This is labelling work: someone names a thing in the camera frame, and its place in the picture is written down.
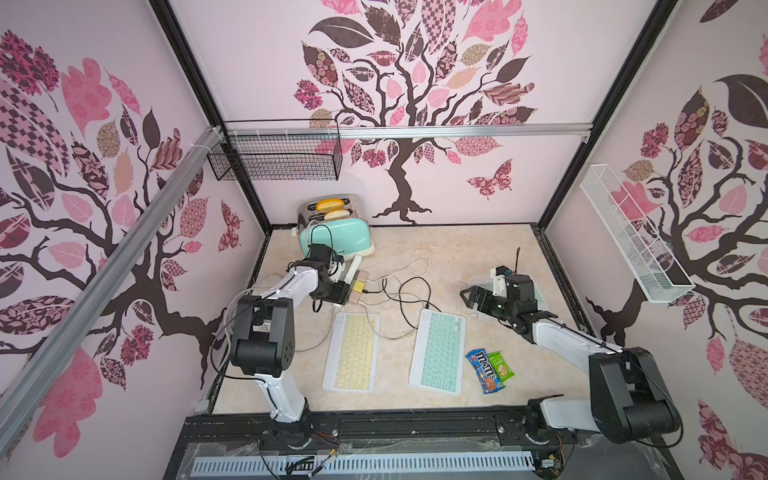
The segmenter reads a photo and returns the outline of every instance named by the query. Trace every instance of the white vent grille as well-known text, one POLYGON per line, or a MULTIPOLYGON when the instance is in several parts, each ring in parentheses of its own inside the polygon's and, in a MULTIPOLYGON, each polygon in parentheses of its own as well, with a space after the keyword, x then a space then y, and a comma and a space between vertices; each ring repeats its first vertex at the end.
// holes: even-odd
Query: white vent grille
MULTIPOLYGON (((284 474, 287 465, 303 458, 296 455, 267 455, 264 461, 276 474, 284 474)), ((324 460, 315 457, 315 465, 324 460)), ((252 457, 198 457, 194 461, 191 477, 216 478, 238 476, 271 476, 259 456, 252 457)), ((382 453, 339 455, 325 471, 342 474, 430 473, 430 472, 513 472, 532 471, 530 452, 474 452, 474 453, 382 453)))

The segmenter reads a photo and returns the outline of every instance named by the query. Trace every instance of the marble floor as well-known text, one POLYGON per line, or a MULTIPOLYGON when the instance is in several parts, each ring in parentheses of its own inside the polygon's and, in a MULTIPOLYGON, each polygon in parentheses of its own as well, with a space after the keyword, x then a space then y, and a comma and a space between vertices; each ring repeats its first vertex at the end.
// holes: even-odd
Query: marble floor
MULTIPOLYGON (((408 264, 414 250, 426 248, 432 255, 432 265, 444 276, 461 282, 487 280, 491 268, 499 265, 514 267, 515 251, 521 248, 518 272, 532 276, 549 310, 556 313, 571 327, 574 320, 558 289, 538 242, 528 225, 484 225, 472 227, 381 227, 372 228, 371 235, 376 252, 365 257, 360 267, 376 279, 402 269, 408 264)), ((417 257, 425 257, 419 252, 417 257)), ((288 230, 272 234, 261 267, 260 285, 271 286, 283 276, 286 265, 302 258, 299 242, 288 230)), ((411 267, 410 273, 396 277, 402 282, 425 270, 426 263, 411 267)), ((462 286, 442 279, 433 271, 424 275, 432 286, 431 301, 443 312, 461 315, 458 311, 458 292, 462 286)), ((397 290, 390 283, 388 291, 397 290)), ((379 290, 369 283, 369 290, 379 290)), ((413 292, 425 299, 427 287, 414 281, 403 291, 413 292)), ((370 313, 381 315, 380 332, 384 336, 399 336, 409 330, 400 314, 399 304, 385 301, 383 294, 363 294, 362 301, 370 313)), ((418 304, 404 306, 411 323, 418 322, 418 304)), ((360 305, 347 305, 343 311, 363 312, 360 305)), ((326 304, 319 313, 312 312, 312 300, 307 297, 296 310, 297 349, 307 349, 320 342, 332 322, 333 308, 326 304)), ((322 410, 413 409, 434 407, 476 407, 493 405, 524 405, 529 399, 562 393, 570 396, 588 396, 587 376, 557 354, 531 345, 522 337, 496 323, 495 320, 467 316, 465 350, 485 348, 501 352, 507 365, 515 373, 505 388, 484 395, 475 371, 464 360, 462 392, 452 396, 411 386, 408 382, 415 332, 399 340, 380 339, 376 367, 376 387, 372 393, 327 392, 323 390, 323 373, 328 356, 326 341, 311 352, 297 352, 291 369, 296 384, 308 398, 310 408, 322 410)), ((230 366, 227 373, 242 376, 239 368, 230 366)), ((217 397, 214 413, 267 412, 267 403, 256 382, 225 379, 217 397)))

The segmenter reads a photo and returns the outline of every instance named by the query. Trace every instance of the butterfly decoration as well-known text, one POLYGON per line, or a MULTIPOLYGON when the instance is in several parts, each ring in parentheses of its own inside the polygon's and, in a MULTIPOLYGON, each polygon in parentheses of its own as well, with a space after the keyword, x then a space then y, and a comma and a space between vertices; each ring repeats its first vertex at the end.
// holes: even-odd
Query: butterfly decoration
POLYGON ((510 172, 512 172, 512 160, 507 160, 496 170, 493 178, 473 177, 467 180, 467 183, 475 188, 479 188, 480 194, 485 195, 486 199, 491 200, 490 196, 496 192, 496 187, 499 190, 504 190, 505 188, 511 190, 510 184, 512 180, 509 178, 510 172))
POLYGON ((222 235, 219 240, 219 251, 240 245, 240 238, 237 236, 237 231, 240 229, 240 224, 243 222, 237 215, 232 213, 232 210, 224 203, 224 200, 221 201, 221 214, 224 217, 224 223, 227 224, 227 231, 224 232, 224 235, 222 235))

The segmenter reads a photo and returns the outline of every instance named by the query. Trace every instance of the wallpaper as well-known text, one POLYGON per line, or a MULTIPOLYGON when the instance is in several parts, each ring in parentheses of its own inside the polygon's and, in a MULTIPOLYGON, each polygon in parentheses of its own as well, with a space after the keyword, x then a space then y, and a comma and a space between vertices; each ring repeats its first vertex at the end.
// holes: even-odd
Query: wallpaper
POLYGON ((766 14, 751 0, 684 5, 592 159, 694 290, 649 304, 579 190, 550 230, 601 338, 657 359, 686 425, 672 449, 686 478, 768 475, 768 38, 751 20, 766 14))
MULTIPOLYGON (((546 9, 524 0, 301 4, 300 13, 246 2, 228 12, 202 2, 174 6, 227 120, 308 118, 310 127, 327 127, 335 119, 341 128, 589 123, 650 10, 650 2, 621 11, 592 2, 612 18, 592 30, 594 18, 581 21, 587 16, 573 5, 546 9), (229 22, 232 12, 259 28, 232 25, 226 40, 211 35, 210 26, 229 22), (561 25, 571 13, 579 21, 561 25), (578 41, 567 44, 568 37, 578 41), (222 42, 237 45, 237 61, 220 54, 229 49, 222 42), (583 65, 564 71, 584 51, 594 59, 588 74, 583 65)), ((295 223, 302 201, 333 193, 361 194, 372 223, 536 221, 580 141, 344 140, 337 182, 255 184, 273 223, 295 223), (289 197, 273 194, 288 186, 289 197)))
MULTIPOLYGON (((205 128, 143 2, 114 3, 99 22, 119 26, 96 49, 82 34, 54 38, 45 29, 62 18, 73 27, 96 22, 93 7, 60 5, 64 12, 36 12, 32 24, 24 14, 35 6, 17 5, 2 22, 0 391, 205 128)), ((212 376, 208 353, 222 310, 262 239, 236 184, 217 183, 206 164, 28 420, 0 476, 161 476, 212 376)))

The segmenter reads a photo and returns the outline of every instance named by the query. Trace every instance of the wire basket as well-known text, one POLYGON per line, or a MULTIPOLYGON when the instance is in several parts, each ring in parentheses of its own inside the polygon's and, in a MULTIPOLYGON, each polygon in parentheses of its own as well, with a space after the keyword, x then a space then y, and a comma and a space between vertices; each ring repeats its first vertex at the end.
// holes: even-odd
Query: wire basket
POLYGON ((342 161, 338 123, 312 119, 310 127, 321 127, 294 127, 307 121, 249 120, 253 127, 247 131, 230 131, 229 143, 218 144, 208 154, 216 179, 236 180, 235 169, 240 166, 230 159, 239 158, 251 180, 338 180, 342 161))

